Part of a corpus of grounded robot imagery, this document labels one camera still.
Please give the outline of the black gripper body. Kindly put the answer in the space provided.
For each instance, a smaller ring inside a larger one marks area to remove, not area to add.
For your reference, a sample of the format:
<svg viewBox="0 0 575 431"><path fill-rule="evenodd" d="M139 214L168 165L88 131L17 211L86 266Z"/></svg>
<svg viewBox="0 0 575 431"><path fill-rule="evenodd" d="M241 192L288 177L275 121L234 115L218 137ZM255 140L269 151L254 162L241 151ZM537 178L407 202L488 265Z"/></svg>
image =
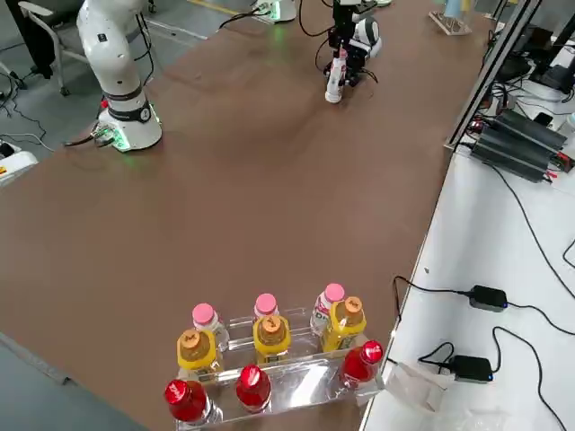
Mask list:
<svg viewBox="0 0 575 431"><path fill-rule="evenodd" d="M334 31L338 35L352 35L355 29L353 14L357 11L356 2L334 2L332 18Z"/></svg>
<svg viewBox="0 0 575 431"><path fill-rule="evenodd" d="M365 44L348 45L348 69L362 69L369 58L369 46Z"/></svg>

